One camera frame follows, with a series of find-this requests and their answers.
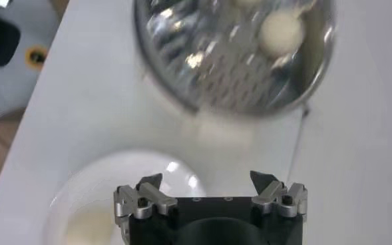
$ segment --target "screw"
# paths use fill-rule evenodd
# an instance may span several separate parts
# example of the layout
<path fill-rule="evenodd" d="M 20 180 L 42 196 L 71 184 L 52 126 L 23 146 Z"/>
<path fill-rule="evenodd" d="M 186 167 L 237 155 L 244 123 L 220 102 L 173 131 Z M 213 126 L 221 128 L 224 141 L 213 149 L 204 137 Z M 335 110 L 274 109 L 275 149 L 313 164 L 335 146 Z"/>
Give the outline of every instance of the screw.
<path fill-rule="evenodd" d="M 283 205 L 292 205 L 294 203 L 294 199 L 289 195 L 282 196 L 282 204 Z"/>
<path fill-rule="evenodd" d="M 145 197 L 139 198 L 138 199 L 138 207 L 139 208 L 145 208 L 148 206 L 148 200 Z"/>

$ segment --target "yellow sticker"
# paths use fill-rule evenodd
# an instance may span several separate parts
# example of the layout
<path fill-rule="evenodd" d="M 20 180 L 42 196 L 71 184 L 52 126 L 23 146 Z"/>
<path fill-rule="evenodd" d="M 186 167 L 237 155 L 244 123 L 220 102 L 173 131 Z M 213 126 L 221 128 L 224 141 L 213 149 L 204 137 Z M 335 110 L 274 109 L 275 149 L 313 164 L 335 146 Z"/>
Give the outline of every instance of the yellow sticker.
<path fill-rule="evenodd" d="M 35 70 L 40 71 L 43 67 L 43 63 L 47 58 L 48 50 L 44 47 L 34 46 L 27 49 L 25 53 L 25 62 L 27 65 Z"/>

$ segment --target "white tabletop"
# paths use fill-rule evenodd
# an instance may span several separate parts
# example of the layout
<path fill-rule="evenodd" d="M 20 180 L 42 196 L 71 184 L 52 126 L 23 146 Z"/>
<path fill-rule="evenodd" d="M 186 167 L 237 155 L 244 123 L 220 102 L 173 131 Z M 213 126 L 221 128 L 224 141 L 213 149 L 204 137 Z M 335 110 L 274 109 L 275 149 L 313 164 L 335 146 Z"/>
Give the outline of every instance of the white tabletop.
<path fill-rule="evenodd" d="M 308 244 L 392 244 L 392 0 L 341 0 L 337 13 L 290 179 L 309 189 Z"/>
<path fill-rule="evenodd" d="M 47 200 L 69 177 L 59 170 L 62 162 L 73 164 L 72 174 L 94 158 L 124 147 L 168 150 L 175 145 L 170 144 L 174 137 L 164 140 L 166 146 L 148 144 L 154 138 L 164 139 L 159 132 L 174 134 L 174 127 L 153 128 L 145 121 L 132 120 L 137 112 L 127 104 L 130 100 L 122 97 L 123 90 L 130 88 L 121 80 L 133 71 L 116 68 L 117 64 L 125 67 L 128 62 L 117 54 L 127 53 L 133 47 L 121 45 L 126 37 L 111 36 L 118 27 L 115 23 L 128 21 L 123 15 L 126 5 L 119 0 L 101 2 L 71 1 L 60 26 L 0 177 L 0 244 L 9 244 L 14 241 L 12 238 L 18 244 L 38 244 L 39 237 L 28 232 L 40 231 L 34 223 L 36 216 L 44 215 Z M 311 100 L 311 114 L 303 125 L 290 180 L 302 182 L 309 189 L 305 233 L 308 244 L 392 244 L 392 0 L 341 0 L 337 3 L 337 18 L 334 57 Z M 94 29 L 100 33 L 93 35 Z M 66 34 L 76 31 L 80 35 L 67 38 Z M 105 43 L 105 48 L 95 49 L 88 39 Z M 97 67 L 102 67 L 101 73 L 100 69 L 91 71 Z M 111 77 L 120 79 L 111 81 Z M 116 104 L 106 102 L 106 97 Z M 150 105 L 144 107 L 158 113 Z M 298 118 L 298 113 L 288 117 Z M 269 122 L 271 126 L 266 132 L 280 130 L 288 123 L 292 135 L 297 134 L 298 124 L 288 117 Z M 161 114 L 159 120 L 158 125 L 177 123 Z M 133 142 L 124 140 L 134 136 L 136 123 L 141 124 L 139 129 L 147 131 L 145 137 Z M 267 148 L 280 150 L 288 143 L 277 141 Z M 241 146 L 230 145 L 233 149 Z M 184 150 L 186 153 L 180 156 L 181 150 L 171 153 L 187 157 L 190 150 Z M 230 159 L 236 155 L 239 152 L 232 152 Z M 276 156 L 277 161 L 289 160 L 280 154 Z M 273 172 L 286 176 L 278 168 Z M 29 181 L 14 186 L 12 180 L 16 176 L 21 180 L 28 177 Z M 55 181 L 37 186 L 47 176 Z M 22 198 L 21 192 L 37 193 L 37 197 Z M 40 205 L 26 208 L 26 204 L 40 200 Z"/>

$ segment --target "white ball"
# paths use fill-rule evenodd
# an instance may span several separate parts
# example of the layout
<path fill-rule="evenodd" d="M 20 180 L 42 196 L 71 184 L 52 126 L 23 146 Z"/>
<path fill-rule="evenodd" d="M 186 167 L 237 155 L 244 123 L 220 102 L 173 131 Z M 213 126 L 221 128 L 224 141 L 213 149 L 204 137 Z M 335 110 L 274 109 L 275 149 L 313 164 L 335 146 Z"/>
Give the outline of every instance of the white ball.
<path fill-rule="evenodd" d="M 257 5 L 262 0 L 234 0 L 237 6 L 239 7 L 251 7 Z"/>
<path fill-rule="evenodd" d="M 267 56 L 278 58 L 296 52 L 304 35 L 302 20 L 292 11 L 279 10 L 269 14 L 262 23 L 260 46 Z"/>

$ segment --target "metal bowl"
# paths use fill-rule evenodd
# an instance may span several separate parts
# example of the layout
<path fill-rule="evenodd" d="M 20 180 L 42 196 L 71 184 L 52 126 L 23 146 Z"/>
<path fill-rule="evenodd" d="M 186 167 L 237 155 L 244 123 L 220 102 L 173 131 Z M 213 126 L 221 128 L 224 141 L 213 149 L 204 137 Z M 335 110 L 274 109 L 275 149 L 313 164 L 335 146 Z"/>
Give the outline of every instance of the metal bowl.
<path fill-rule="evenodd" d="M 301 14 L 305 39 L 296 53 L 269 59 L 258 31 L 272 12 L 312 2 Z M 306 102 L 333 49 L 333 0 L 136 0 L 138 42 L 152 72 L 187 109 L 266 116 Z"/>

